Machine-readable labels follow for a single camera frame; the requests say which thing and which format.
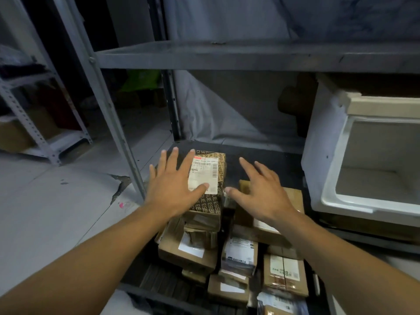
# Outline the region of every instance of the right hand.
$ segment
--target right hand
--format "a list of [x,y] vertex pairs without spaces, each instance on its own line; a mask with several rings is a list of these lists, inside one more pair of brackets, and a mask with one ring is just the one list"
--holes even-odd
[[280,184],[278,175],[265,165],[255,162],[255,167],[244,158],[239,163],[247,173],[251,188],[249,194],[244,194],[236,188],[226,187],[225,192],[254,218],[274,227],[288,212],[297,212],[291,204],[286,191]]

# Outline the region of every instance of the shelf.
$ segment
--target shelf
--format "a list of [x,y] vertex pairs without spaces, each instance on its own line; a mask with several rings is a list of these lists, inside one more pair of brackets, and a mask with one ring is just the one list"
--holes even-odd
[[[55,151],[56,153],[60,154],[66,149],[73,146],[75,143],[81,141],[82,139],[85,139],[85,135],[82,131],[76,131],[76,130],[64,130],[61,134],[52,137],[51,139],[48,139],[47,142],[50,145],[51,149]],[[46,155],[42,152],[42,150],[36,146],[33,148],[29,148],[22,152],[23,154],[30,154],[33,156],[38,157],[45,157]]]
[[5,83],[9,86],[10,89],[20,87],[27,84],[34,84],[39,81],[44,81],[50,78],[53,78],[54,74],[52,72],[45,72],[41,74],[34,74],[29,76],[17,77],[15,79],[5,80]]
[[96,52],[101,68],[420,74],[420,43],[160,41]]

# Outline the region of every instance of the left hand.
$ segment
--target left hand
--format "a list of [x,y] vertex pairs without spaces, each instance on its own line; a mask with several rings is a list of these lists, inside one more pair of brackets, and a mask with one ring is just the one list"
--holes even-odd
[[174,147],[166,160],[166,151],[162,150],[157,170],[152,164],[149,167],[150,180],[144,205],[160,211],[168,219],[186,212],[209,187],[208,183],[204,183],[193,191],[188,190],[189,169],[195,150],[190,150],[177,170],[178,152],[178,147]]

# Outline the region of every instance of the white storage bin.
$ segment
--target white storage bin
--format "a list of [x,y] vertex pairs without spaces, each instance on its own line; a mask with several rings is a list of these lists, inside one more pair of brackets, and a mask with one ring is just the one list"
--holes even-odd
[[302,156],[312,208],[420,227],[420,98],[318,81]]

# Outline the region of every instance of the floor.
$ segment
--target floor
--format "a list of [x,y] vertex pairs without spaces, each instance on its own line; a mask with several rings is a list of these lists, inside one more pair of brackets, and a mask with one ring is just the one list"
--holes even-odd
[[[157,164],[160,150],[173,143],[167,110],[149,107],[118,113],[147,180],[148,165]],[[131,184],[117,192],[121,178],[129,173],[102,114],[94,110],[86,116],[94,144],[70,151],[61,167],[0,152],[0,295],[138,207]],[[104,314],[129,301],[121,293],[111,299],[115,300]]]

